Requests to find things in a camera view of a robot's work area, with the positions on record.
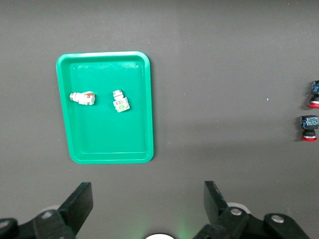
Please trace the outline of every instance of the red cap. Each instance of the red cap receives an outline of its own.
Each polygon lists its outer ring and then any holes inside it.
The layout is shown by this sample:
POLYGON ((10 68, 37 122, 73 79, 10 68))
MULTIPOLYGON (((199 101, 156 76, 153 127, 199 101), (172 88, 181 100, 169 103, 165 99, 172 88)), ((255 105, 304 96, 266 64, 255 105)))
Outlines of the red cap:
POLYGON ((305 137, 302 137, 301 139, 307 142, 316 142, 318 140, 317 138, 305 138, 305 137))
POLYGON ((319 104, 316 104, 316 103, 310 103, 310 104, 308 105, 308 107, 310 107, 310 108, 317 108, 317 109, 319 109, 319 104))

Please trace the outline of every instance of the white circular light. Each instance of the white circular light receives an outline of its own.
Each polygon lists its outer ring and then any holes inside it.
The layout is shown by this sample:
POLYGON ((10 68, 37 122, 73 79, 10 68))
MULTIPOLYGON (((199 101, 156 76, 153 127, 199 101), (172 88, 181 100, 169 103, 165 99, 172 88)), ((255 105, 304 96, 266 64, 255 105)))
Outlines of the white circular light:
POLYGON ((174 239, 174 238, 166 234, 154 234, 147 237, 146 239, 174 239))

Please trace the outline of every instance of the metal screw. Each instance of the metal screw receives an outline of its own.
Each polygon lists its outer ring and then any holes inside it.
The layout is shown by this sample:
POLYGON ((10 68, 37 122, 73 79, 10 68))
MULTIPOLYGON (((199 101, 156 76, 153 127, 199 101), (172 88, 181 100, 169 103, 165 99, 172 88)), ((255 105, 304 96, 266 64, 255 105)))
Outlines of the metal screw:
POLYGON ((52 216, 52 213, 50 213, 49 211, 47 211, 47 212, 45 212, 42 216, 41 216, 41 218, 42 219, 47 219, 47 218, 49 218, 49 217, 51 217, 52 216))
POLYGON ((0 229, 5 228, 8 225, 9 225, 9 221, 4 221, 4 222, 0 223, 0 229))
POLYGON ((235 216, 240 216, 242 214, 241 210, 237 209, 237 208, 233 208, 232 210, 230 210, 232 215, 235 216))
POLYGON ((278 215, 272 215, 271 220, 273 220, 275 223, 284 223, 284 219, 278 215))

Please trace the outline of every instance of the white plastic part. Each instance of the white plastic part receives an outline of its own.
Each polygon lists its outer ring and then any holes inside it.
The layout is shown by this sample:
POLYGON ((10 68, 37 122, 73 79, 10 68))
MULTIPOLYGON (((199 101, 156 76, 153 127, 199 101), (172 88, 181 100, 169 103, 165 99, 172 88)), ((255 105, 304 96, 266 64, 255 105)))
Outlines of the white plastic part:
POLYGON ((78 102, 80 105, 91 106, 95 102, 95 94, 92 91, 73 92, 70 94, 70 100, 78 102))
POLYGON ((145 239, 174 239, 174 238, 166 234, 154 234, 145 239))
POLYGON ((245 205, 242 205, 240 203, 227 203, 227 205, 229 207, 235 207, 235 208, 240 208, 242 210, 244 210, 247 214, 251 214, 251 212, 249 211, 249 209, 245 206, 245 205))
POLYGON ((121 90, 113 91, 114 102, 113 105, 117 112, 127 111, 130 108, 128 98, 124 97, 121 90))

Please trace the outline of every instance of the dark gray surface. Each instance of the dark gray surface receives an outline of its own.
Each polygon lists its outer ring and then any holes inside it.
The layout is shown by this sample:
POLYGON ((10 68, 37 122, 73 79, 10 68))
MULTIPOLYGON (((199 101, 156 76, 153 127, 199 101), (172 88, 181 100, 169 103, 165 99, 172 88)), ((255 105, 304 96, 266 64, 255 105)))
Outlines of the dark gray surface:
POLYGON ((190 239, 214 180, 227 201, 319 237, 319 143, 297 127, 319 115, 305 107, 319 79, 318 1, 0 1, 0 53, 0 218, 28 221, 90 181, 79 239, 190 239), (126 50, 151 60, 156 154, 76 164, 55 61, 126 50))

